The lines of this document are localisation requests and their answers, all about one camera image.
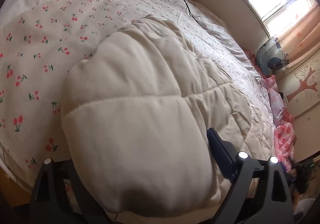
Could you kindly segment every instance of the bed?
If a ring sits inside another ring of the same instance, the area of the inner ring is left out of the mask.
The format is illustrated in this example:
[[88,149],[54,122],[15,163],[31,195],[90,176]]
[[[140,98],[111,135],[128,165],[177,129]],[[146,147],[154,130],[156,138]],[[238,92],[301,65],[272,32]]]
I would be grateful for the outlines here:
[[[61,90],[65,76],[119,28],[149,14],[173,21],[206,58],[215,60],[259,112],[261,145],[253,157],[274,155],[268,92],[225,23],[192,0],[6,0],[0,9],[0,166],[31,190],[41,163],[70,159],[61,127]],[[237,144],[240,149],[244,144]],[[198,223],[214,214],[230,183],[201,209],[176,218],[146,218],[125,212],[122,223]]]

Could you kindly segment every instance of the white wall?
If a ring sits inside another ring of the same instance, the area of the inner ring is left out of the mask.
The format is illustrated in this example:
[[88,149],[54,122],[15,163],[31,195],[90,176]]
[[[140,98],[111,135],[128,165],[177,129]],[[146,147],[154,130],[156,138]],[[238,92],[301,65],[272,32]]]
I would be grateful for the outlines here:
[[196,0],[225,21],[242,49],[256,53],[269,39],[258,14],[246,0]]

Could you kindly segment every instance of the beige quilt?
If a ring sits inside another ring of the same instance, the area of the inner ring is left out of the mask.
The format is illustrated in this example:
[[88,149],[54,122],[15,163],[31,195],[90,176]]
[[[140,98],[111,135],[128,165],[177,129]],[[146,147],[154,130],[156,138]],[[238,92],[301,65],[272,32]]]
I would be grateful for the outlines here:
[[177,217],[211,208],[183,223],[213,216],[229,182],[210,155],[210,127],[238,151],[271,155],[260,110],[176,23],[151,15],[111,34],[69,72],[61,118],[76,170],[107,212]]

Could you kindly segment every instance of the patterned curtain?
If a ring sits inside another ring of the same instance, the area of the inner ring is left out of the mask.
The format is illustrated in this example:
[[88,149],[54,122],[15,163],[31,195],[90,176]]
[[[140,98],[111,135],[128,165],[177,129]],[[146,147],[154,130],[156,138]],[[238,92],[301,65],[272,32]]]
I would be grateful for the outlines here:
[[263,74],[291,71],[320,48],[320,8],[316,3],[296,24],[269,39],[257,52]]

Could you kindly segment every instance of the white round object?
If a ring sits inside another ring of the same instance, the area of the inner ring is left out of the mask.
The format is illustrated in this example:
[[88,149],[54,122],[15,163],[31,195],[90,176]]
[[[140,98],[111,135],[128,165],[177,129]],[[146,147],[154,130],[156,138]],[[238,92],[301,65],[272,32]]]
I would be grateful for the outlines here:
[[272,163],[277,163],[277,162],[279,162],[279,160],[278,160],[278,158],[276,158],[276,157],[274,157],[274,156],[271,156],[271,157],[270,157],[270,162],[272,162]]
[[240,152],[239,153],[239,156],[242,158],[242,159],[247,159],[248,158],[248,154],[246,152]]
[[49,164],[49,163],[51,163],[51,158],[47,158],[44,160],[44,164]]

